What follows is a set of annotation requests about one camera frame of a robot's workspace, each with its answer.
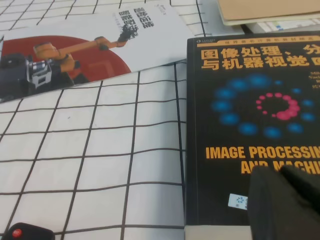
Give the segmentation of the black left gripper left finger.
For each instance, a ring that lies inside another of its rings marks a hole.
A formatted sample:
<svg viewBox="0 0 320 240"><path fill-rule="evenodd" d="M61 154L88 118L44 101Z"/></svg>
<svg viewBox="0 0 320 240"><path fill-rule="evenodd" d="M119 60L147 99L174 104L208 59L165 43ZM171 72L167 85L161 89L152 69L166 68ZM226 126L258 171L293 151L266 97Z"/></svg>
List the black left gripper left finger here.
<svg viewBox="0 0 320 240"><path fill-rule="evenodd" d="M248 221L254 240L318 240L320 212L279 171L255 167L248 192Z"/></svg>

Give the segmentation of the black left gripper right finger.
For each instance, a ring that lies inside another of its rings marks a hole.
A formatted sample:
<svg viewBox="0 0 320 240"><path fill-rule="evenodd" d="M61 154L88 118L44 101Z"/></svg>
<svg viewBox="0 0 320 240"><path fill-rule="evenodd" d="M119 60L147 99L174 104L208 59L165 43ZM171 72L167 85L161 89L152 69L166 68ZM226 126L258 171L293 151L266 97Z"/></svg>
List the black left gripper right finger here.
<svg viewBox="0 0 320 240"><path fill-rule="evenodd" d="M292 165L280 168L280 174L296 192L307 200L316 212L320 212L320 177Z"/></svg>

